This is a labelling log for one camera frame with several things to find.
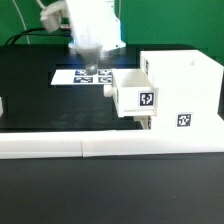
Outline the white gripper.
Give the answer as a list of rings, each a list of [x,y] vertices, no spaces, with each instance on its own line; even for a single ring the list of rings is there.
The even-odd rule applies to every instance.
[[[114,0],[65,0],[76,50],[88,75],[95,75],[101,51],[115,47]]]

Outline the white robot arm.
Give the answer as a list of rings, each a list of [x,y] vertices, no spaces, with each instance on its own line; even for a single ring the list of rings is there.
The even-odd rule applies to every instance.
[[[109,52],[124,48],[121,22],[114,0],[65,0],[76,52],[88,75],[95,74],[98,61]]]

